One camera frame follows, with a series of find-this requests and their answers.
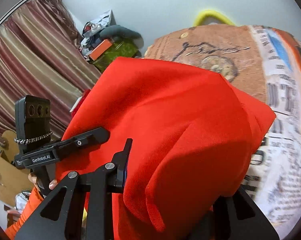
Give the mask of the person left hand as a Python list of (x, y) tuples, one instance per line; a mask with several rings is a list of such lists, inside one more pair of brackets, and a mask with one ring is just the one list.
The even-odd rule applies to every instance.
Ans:
[[(28, 179), (29, 179), (29, 181), (30, 181), (31, 183), (34, 184), (35, 188), (36, 188), (38, 191), (40, 191), (39, 185), (38, 185), (38, 178), (37, 178), (37, 176), (36, 176), (34, 173), (30, 173), (30, 174), (28, 175)], [(58, 182), (57, 182), (55, 179), (52, 180), (52, 181), (50, 182), (50, 184), (49, 184), (49, 189), (50, 189), (50, 190), (53, 190), (53, 189), (57, 186), (57, 184), (58, 184)]]

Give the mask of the orange sleeve forearm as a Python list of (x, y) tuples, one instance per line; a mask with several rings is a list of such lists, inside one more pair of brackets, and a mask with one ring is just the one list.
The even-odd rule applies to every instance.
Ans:
[(42, 196), (39, 194), (38, 189), (36, 187), (33, 187), (28, 203), (26, 204), (23, 212), (21, 213), (20, 218), (17, 222), (15, 222), (13, 225), (11, 225), (5, 230), (5, 233), (9, 239), (15, 238), (17, 232), (23, 226), (24, 222), (30, 217), (33, 211), (39, 206), (39, 204), (43, 200), (44, 198), (42, 198)]

